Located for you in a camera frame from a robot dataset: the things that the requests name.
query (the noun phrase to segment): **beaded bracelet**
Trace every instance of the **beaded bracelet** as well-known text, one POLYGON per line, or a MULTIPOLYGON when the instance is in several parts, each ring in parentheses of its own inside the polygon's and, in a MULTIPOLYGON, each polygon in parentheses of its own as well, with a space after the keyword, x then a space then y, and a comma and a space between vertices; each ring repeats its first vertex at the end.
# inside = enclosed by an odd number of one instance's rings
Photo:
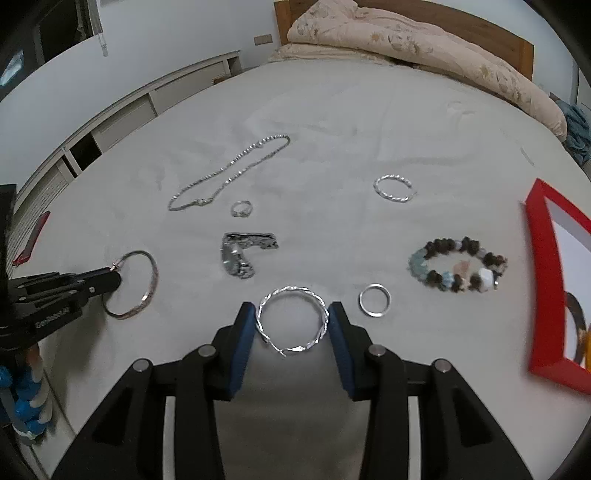
POLYGON ((451 290, 454 293, 466 290, 466 279, 457 272, 445 271, 443 274, 435 270, 429 271, 427 260, 437 254, 448 254, 452 251, 467 252, 482 261, 486 268, 481 268, 470 276, 469 290, 486 291, 498 286, 498 278, 507 268, 507 259, 502 255, 487 252, 480 246, 480 242, 465 236, 462 240, 438 238, 427 242, 422 249, 410 256, 408 264, 413 277, 418 278, 425 285, 439 287, 441 290, 451 290))

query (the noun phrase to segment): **cabinet drawer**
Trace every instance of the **cabinet drawer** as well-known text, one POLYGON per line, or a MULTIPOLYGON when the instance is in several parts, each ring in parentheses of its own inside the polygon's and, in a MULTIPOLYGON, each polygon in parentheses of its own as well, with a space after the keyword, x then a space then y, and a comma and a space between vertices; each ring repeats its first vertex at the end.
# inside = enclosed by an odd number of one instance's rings
POLYGON ((156 118, 148 95, 134 100, 92 131, 100 151, 105 153, 131 132, 156 118))
POLYGON ((151 93, 156 113, 160 115, 191 95, 211 87, 214 78, 224 75, 223 63, 218 62, 163 85, 151 93))

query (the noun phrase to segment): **red object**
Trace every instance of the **red object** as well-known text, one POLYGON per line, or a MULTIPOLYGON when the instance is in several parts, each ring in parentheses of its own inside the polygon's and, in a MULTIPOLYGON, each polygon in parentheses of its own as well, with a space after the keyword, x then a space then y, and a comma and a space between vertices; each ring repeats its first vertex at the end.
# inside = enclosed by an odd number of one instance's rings
POLYGON ((33 247, 35 246, 35 243, 37 242, 37 238, 39 237, 39 234, 41 233, 41 229, 43 228, 43 225, 45 225, 45 222, 47 221, 47 218, 49 217, 49 210, 46 211, 45 213, 42 213, 39 218, 37 219, 35 226, 33 227, 33 231, 31 232, 31 235, 29 236, 29 240, 27 240, 27 244, 25 246, 25 250, 23 250, 20 255, 18 257, 16 257, 14 259, 14 261, 12 262, 12 266, 13 267, 18 267, 19 265, 22 265, 25 262, 28 262, 29 259, 31 258, 31 254, 33 253, 33 247))
POLYGON ((591 235, 591 220, 547 183, 536 179, 525 201, 535 266, 535 326, 530 372, 591 394, 591 372, 564 356, 566 301, 550 200, 591 235))

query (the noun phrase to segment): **blue cloth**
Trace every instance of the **blue cloth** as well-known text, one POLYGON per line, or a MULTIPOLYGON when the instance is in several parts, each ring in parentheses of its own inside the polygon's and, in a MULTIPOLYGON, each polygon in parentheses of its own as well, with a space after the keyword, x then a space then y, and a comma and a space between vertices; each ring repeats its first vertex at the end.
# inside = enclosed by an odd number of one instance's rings
POLYGON ((578 106, 569 105, 559 99, 556 99, 555 102, 566 117, 567 137, 564 147, 579 164, 579 167, 582 167, 589 159, 591 152, 589 149, 591 147, 589 122, 578 106))

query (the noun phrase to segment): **plain silver ring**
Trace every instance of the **plain silver ring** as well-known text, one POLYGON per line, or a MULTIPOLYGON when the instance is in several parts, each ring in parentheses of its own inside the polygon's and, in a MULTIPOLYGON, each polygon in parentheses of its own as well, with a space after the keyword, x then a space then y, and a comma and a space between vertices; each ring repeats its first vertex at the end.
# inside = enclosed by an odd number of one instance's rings
POLYGON ((232 213, 233 217, 242 217, 246 218, 252 213, 252 203, 248 200, 238 200, 232 207, 230 208, 230 212, 232 213), (240 205, 246 205, 244 210, 236 210, 240 205))
POLYGON ((386 287, 384 287, 383 285, 381 285, 379 283, 372 283, 371 285, 368 285, 359 294, 359 308, 363 311, 364 314, 366 314, 370 317, 374 317, 374 318, 383 317, 386 314, 386 312, 390 309, 391 303, 392 303, 392 296, 390 295, 390 292, 388 291, 388 289, 386 287), (367 307, 365 305, 363 305, 363 295, 368 290, 373 290, 373 289, 379 290, 379 291, 383 292, 384 295, 386 295, 386 308, 384 308, 381 312, 370 312, 367 309, 367 307))

